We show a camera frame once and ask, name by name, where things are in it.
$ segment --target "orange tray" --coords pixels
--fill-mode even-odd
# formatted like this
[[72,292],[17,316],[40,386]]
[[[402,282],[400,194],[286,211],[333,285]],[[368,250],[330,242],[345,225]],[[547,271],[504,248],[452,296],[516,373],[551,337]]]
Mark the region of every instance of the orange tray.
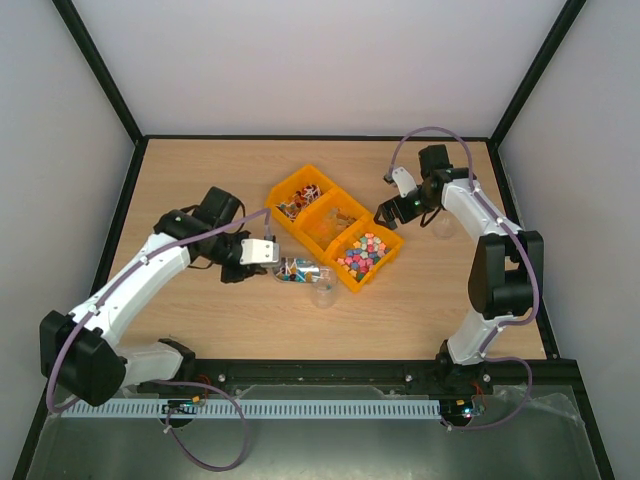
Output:
[[[287,202],[297,190],[306,185],[315,184],[320,187],[322,196],[302,210],[295,220],[290,220],[280,211],[278,205]],[[271,189],[265,206],[271,208],[275,218],[291,235],[298,239],[324,265],[335,270],[338,278],[352,292],[358,292],[367,282],[375,277],[380,269],[392,262],[398,251],[404,245],[402,237],[391,230],[377,225],[373,221],[373,214],[356,202],[347,192],[338,187],[326,175],[313,165],[306,165],[283,182]],[[323,219],[335,208],[340,212],[356,219],[342,233],[327,238],[327,232],[322,228]],[[374,265],[362,278],[357,281],[336,260],[344,257],[347,250],[353,248],[365,233],[373,233],[391,250]]]

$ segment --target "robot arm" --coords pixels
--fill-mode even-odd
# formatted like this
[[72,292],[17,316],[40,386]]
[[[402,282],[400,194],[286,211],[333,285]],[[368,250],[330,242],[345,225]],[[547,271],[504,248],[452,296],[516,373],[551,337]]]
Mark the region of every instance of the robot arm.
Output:
[[[499,212],[498,208],[482,192],[477,180],[474,179],[471,188],[467,168],[454,168],[449,163],[444,145],[427,147],[420,151],[419,157],[423,183],[418,185],[402,167],[394,169],[391,179],[385,177],[385,180],[398,186],[399,195],[379,206],[375,221],[395,229],[396,220],[408,223],[439,207],[460,221],[476,244],[468,283],[472,309],[458,331],[445,341],[442,350],[454,364],[479,363],[505,326],[517,322],[517,317],[524,315],[533,304],[533,288],[525,265],[500,223],[514,232],[524,246],[540,294],[542,237],[535,231],[523,231],[502,215],[495,220],[487,207],[494,212]],[[506,258],[516,264],[514,269],[507,270]]]
[[153,296],[175,275],[199,257],[222,265],[221,281],[239,282],[279,263],[273,239],[249,239],[249,232],[219,233],[179,245],[189,239],[227,225],[235,216],[239,200],[212,188],[202,204],[173,210],[154,227],[136,256],[91,298],[68,315],[51,312],[40,324],[41,366],[45,376],[70,332],[89,316],[58,374],[58,383],[91,405],[100,405],[123,386],[149,380],[174,378],[193,352],[168,339],[135,348],[119,346],[131,321]]

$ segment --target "gray floor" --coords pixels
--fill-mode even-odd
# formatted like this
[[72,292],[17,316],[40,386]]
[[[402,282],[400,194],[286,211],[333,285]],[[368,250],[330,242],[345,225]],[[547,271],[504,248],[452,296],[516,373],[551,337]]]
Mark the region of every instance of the gray floor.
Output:
[[[28,478],[599,478],[570,390],[556,390],[562,394],[536,389],[538,399],[521,415],[484,432],[447,433],[435,421],[255,420],[248,459],[223,474],[187,461],[160,421],[50,418]],[[483,422],[509,412],[517,393],[492,398]],[[196,456],[214,464],[233,460],[241,434],[235,420],[196,420],[179,432]]]

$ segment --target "wooden table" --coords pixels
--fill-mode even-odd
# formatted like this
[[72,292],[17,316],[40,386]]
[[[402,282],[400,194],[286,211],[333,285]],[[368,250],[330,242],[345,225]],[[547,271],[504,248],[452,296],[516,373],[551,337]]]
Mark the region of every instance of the wooden table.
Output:
[[[419,178],[417,152],[428,142],[407,143],[398,158]],[[112,275],[141,248],[160,216],[198,203],[215,185],[239,197],[247,213],[263,207],[271,187],[311,163],[375,212],[396,195],[382,181],[395,142],[150,140],[124,225]],[[483,189],[502,206],[484,143],[471,143]],[[447,143],[456,166],[462,148]],[[262,219],[248,228],[263,235]],[[286,256],[311,255],[276,222]],[[171,337],[200,358],[419,360],[433,359],[468,309],[467,279],[475,247],[457,224],[453,238],[434,236],[418,221],[397,232],[406,240],[395,262],[353,294],[343,285],[330,309],[311,304],[309,287],[271,276],[220,283],[220,270],[187,270],[175,277],[138,315],[124,344]],[[508,328],[492,356],[545,358],[535,323]]]

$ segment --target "gray wall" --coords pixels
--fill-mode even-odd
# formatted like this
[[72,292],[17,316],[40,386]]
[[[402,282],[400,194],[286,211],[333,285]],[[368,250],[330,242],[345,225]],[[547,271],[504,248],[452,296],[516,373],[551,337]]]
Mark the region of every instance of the gray wall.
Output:
[[76,0],[146,133],[490,135],[564,0]]
[[640,456],[640,3],[587,2],[502,148],[546,245],[545,299],[614,470]]
[[38,325],[88,293],[132,144],[50,1],[0,6],[0,478],[44,387]]

